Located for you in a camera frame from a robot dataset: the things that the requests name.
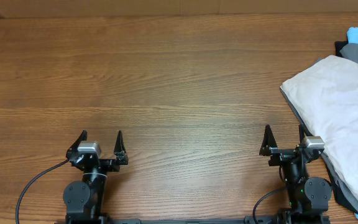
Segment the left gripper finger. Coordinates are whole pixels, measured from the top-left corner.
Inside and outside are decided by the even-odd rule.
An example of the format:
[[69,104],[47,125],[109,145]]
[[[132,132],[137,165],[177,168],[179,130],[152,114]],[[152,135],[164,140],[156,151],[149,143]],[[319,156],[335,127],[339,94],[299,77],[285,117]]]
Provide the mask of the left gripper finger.
[[80,143],[82,141],[87,140],[87,137],[88,137],[87,130],[83,130],[82,133],[77,138],[77,140],[68,148],[67,153],[66,153],[66,157],[71,157],[73,155],[73,153],[77,153],[78,152],[78,146],[80,145]]
[[128,165],[129,158],[124,146],[122,131],[117,134],[116,144],[114,146],[114,155],[116,156],[116,163],[119,165]]

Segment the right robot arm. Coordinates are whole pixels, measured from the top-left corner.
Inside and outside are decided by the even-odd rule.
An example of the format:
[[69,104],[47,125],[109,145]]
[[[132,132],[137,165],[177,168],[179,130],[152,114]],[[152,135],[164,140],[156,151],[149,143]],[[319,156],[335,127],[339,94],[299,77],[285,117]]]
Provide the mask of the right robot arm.
[[270,218],[268,223],[312,224],[329,223],[329,217],[323,213],[328,211],[332,194],[331,183],[321,177],[310,177],[306,165],[322,155],[324,141],[319,136],[307,136],[303,128],[299,128],[300,143],[293,149],[279,149],[272,129],[265,126],[264,138],[259,154],[268,156],[269,166],[277,166],[279,175],[285,186],[271,191],[261,197],[254,205],[252,218],[256,223],[258,205],[267,197],[286,191],[289,199],[289,208],[280,209]]

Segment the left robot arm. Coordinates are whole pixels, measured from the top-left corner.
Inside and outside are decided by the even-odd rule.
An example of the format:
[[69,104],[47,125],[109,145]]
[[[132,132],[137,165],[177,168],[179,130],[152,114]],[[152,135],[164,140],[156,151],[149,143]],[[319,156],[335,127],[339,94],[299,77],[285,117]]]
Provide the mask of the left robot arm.
[[100,158],[99,143],[88,141],[87,136],[84,130],[66,153],[68,162],[83,175],[81,180],[68,184],[63,192],[65,223],[111,223],[109,215],[102,212],[102,206],[108,173],[120,171],[120,166],[129,162],[122,132],[117,134],[113,159]]

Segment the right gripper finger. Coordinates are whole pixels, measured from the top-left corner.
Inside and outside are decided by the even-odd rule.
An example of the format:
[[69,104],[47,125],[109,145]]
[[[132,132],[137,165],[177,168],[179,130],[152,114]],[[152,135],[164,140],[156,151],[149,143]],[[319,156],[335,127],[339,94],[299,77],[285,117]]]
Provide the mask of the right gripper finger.
[[306,146],[306,143],[307,143],[307,140],[308,140],[308,135],[306,134],[306,131],[303,128],[302,124],[300,124],[298,126],[298,130],[299,130],[299,139],[300,139],[299,146]]
[[277,143],[275,141],[272,129],[269,124],[265,126],[264,138],[262,145],[260,147],[259,155],[260,156],[271,156],[276,153],[278,149]]

